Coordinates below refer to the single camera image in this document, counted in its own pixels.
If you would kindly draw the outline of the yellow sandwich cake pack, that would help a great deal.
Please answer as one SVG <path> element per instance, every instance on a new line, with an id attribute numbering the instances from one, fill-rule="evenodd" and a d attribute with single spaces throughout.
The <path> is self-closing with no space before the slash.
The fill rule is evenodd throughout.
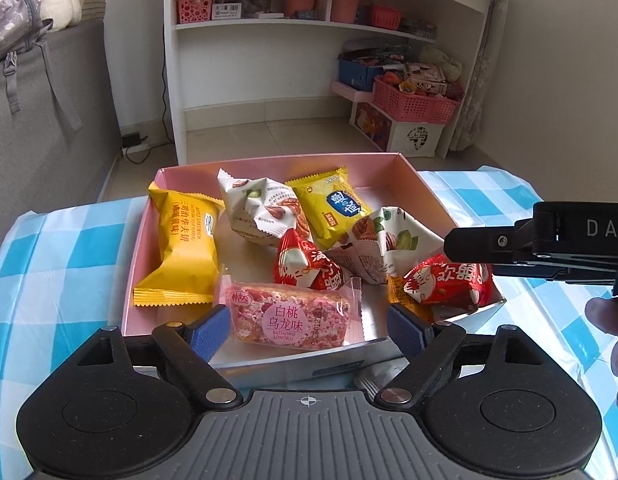
<path id="1" fill-rule="evenodd" d="M 160 265 L 134 286 L 137 307 L 209 304 L 219 278 L 215 229 L 224 203 L 201 193 L 148 187 L 158 214 Z"/>

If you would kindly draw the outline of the pink peach oolong bar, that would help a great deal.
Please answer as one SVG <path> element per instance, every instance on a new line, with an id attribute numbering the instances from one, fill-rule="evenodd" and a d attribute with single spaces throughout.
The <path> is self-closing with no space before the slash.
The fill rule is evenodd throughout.
<path id="1" fill-rule="evenodd" d="M 361 281 L 336 290 L 236 282 L 220 278 L 216 302 L 229 309 L 234 338 L 265 346 L 318 351 L 364 341 Z"/>

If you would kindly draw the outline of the red candy packet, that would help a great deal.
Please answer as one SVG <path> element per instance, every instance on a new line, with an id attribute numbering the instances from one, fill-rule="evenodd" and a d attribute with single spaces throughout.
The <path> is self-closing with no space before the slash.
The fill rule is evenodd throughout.
<path id="1" fill-rule="evenodd" d="M 277 284 L 338 290 L 352 274 L 330 259 L 311 240 L 302 238 L 296 229 L 288 229 L 280 240 L 273 279 Z"/>
<path id="2" fill-rule="evenodd" d="M 490 304 L 495 284 L 488 264 L 454 263 L 438 254 L 405 274 L 402 289 L 422 306 L 475 311 Z"/>

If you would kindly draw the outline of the white pecan snack bag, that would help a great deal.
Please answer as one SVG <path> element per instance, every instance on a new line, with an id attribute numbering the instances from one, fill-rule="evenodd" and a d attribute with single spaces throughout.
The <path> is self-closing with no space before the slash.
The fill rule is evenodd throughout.
<path id="1" fill-rule="evenodd" d="M 409 212 L 387 206 L 358 220 L 326 255 L 367 284 L 382 285 L 441 248 L 443 239 L 436 233 Z"/>

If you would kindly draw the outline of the white pecan snack bag two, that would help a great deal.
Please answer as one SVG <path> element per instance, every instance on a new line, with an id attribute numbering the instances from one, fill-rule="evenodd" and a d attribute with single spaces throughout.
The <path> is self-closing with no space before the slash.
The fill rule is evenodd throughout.
<path id="1" fill-rule="evenodd" d="M 289 229 L 311 240 L 303 208 L 289 186 L 270 178 L 234 178 L 223 169 L 217 180 L 231 229 L 245 240 L 277 247 Z"/>

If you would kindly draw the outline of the yellow biscuit pack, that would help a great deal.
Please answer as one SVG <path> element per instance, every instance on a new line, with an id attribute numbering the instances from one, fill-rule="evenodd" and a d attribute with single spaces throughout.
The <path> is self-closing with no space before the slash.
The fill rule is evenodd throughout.
<path id="1" fill-rule="evenodd" d="M 348 170 L 334 170 L 285 182 L 295 193 L 322 249 L 334 246 L 355 223 L 371 214 L 367 203 L 349 183 Z"/>

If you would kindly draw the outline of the pink and silver box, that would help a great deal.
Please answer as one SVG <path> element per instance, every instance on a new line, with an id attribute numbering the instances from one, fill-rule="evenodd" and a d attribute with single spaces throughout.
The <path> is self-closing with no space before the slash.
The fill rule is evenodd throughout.
<path id="1" fill-rule="evenodd" d="M 486 266 L 442 292 L 427 260 L 454 221 L 398 154 L 210 162 L 157 172 L 132 258 L 126 336 L 222 304 L 206 360 L 239 388 L 399 356 L 393 304 L 476 332 L 502 306 Z M 422 285 L 410 272 L 424 266 Z"/>

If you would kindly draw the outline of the white storage box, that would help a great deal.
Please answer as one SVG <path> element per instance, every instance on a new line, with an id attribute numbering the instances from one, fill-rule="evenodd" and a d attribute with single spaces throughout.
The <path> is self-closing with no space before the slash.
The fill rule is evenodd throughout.
<path id="1" fill-rule="evenodd" d="M 349 125 L 381 151 L 405 157 L 434 157 L 444 125 L 397 122 L 372 103 L 355 102 Z"/>

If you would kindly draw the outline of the power strip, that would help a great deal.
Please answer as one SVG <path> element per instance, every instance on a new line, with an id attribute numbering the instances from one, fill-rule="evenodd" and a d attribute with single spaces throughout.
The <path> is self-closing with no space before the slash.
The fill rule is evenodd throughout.
<path id="1" fill-rule="evenodd" d="M 142 136 L 138 131 L 126 133 L 121 136 L 121 149 L 123 153 L 147 151 L 148 148 L 148 136 Z"/>

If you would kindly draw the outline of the red plastic basket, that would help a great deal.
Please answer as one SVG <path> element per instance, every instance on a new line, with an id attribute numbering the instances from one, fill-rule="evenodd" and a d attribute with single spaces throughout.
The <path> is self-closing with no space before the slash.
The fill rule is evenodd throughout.
<path id="1" fill-rule="evenodd" d="M 446 125 L 459 103 L 440 96 L 417 96 L 399 91 L 391 84 L 374 79 L 372 103 L 396 122 Z"/>

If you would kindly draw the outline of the grey sofa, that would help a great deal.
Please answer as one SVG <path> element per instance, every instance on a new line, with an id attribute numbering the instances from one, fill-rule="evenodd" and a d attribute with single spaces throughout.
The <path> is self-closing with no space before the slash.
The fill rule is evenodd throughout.
<path id="1" fill-rule="evenodd" d="M 24 212 L 93 203 L 121 146 L 104 44 L 89 21 L 18 56 L 20 110 L 0 65 L 0 246 Z"/>

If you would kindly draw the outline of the blue storage bin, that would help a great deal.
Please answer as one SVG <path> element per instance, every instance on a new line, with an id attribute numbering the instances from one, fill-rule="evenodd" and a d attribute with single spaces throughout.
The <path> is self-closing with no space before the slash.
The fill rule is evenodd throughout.
<path id="1" fill-rule="evenodd" d="M 338 81 L 362 92 L 372 92 L 375 78 L 384 72 L 384 65 L 379 63 L 364 64 L 345 58 L 338 61 Z"/>

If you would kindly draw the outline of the white shelf unit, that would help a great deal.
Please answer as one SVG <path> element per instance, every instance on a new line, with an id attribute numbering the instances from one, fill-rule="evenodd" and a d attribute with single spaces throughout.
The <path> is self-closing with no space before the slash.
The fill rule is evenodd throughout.
<path id="1" fill-rule="evenodd" d="M 507 0 L 271 0 L 271 13 L 185 23 L 164 0 L 164 49 L 179 162 L 197 130 L 247 122 L 329 117 L 338 55 L 359 44 L 431 44 L 462 66 L 463 101 L 438 143 L 458 145 L 480 104 L 477 82 L 498 51 Z"/>

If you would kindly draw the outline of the white plush toy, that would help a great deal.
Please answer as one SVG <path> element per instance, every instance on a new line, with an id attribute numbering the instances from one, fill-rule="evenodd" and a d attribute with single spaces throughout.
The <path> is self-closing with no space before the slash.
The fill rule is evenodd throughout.
<path id="1" fill-rule="evenodd" d="M 51 21 L 51 32 L 77 26 L 82 20 L 80 0 L 42 0 L 40 14 L 43 21 Z"/>

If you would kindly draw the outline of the grey floral backpack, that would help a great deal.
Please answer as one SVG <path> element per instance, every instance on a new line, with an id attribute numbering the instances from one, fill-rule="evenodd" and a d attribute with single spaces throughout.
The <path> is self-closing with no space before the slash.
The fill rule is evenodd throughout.
<path id="1" fill-rule="evenodd" d="M 42 18 L 41 0 L 0 0 L 0 64 L 10 112 L 20 111 L 17 89 L 18 55 L 39 48 L 52 96 L 62 118 L 72 131 L 78 132 L 82 121 L 72 106 L 58 73 L 54 70 L 45 35 L 52 28 L 51 18 Z"/>

